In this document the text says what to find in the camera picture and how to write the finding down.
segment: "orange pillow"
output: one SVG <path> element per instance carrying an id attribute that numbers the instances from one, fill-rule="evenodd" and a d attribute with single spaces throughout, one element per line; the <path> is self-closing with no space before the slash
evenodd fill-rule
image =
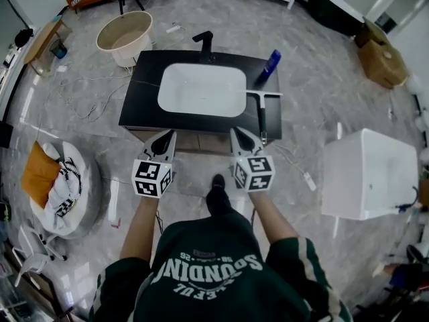
<path id="1" fill-rule="evenodd" d="M 22 189 L 43 209 L 61 167 L 34 142 L 21 178 Z"/>

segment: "white box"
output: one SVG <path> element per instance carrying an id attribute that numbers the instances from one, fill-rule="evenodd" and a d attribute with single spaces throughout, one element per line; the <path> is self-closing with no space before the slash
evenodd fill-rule
<path id="1" fill-rule="evenodd" d="M 171 164 L 134 160 L 131 181 L 136 195 L 160 198 L 172 180 Z"/>
<path id="2" fill-rule="evenodd" d="M 396 214 L 418 187 L 416 149 L 369 129 L 323 150 L 322 213 L 365 220 Z"/>
<path id="3" fill-rule="evenodd" d="M 236 157 L 233 170 L 234 179 L 247 192 L 269 190 L 275 176 L 271 156 Z"/>

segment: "bathroom vanity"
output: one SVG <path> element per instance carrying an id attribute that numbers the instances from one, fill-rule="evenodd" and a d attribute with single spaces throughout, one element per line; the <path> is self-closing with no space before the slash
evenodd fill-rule
<path id="1" fill-rule="evenodd" d="M 245 91 L 278 93 L 277 71 L 264 81 L 260 74 L 266 60 L 206 50 L 142 52 L 119 125 L 143 142 L 175 129 L 177 151 L 208 154 L 231 153 L 234 126 L 260 135 L 259 97 Z M 265 114 L 268 142 L 281 139 L 279 96 L 265 97 Z"/>

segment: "black countertop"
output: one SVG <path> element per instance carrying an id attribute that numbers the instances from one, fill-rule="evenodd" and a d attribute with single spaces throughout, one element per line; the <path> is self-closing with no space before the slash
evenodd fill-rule
<path id="1" fill-rule="evenodd" d="M 275 70 L 265 82 L 258 80 L 266 60 L 215 52 L 211 62 L 217 66 L 241 69 L 247 78 L 247 89 L 279 92 Z M 158 105 L 158 91 L 164 70 L 173 63 L 200 63 L 200 52 L 187 50 L 143 51 L 129 83 L 119 125 L 127 129 L 176 129 L 201 133 L 229 133 L 234 126 L 244 127 L 259 136 L 259 97 L 247 94 L 246 110 L 237 117 L 219 117 L 164 111 Z M 265 97 L 268 140 L 282 138 L 280 97 Z"/>

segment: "white blanket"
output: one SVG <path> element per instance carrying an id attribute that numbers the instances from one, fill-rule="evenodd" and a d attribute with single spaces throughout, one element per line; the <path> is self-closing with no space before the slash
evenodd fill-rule
<path id="1" fill-rule="evenodd" d="M 60 166 L 60 172 L 49 192 L 45 206 L 46 219 L 53 229 L 66 227 L 62 217 L 71 210 L 82 192 L 80 174 L 72 158 L 60 162 Z"/>

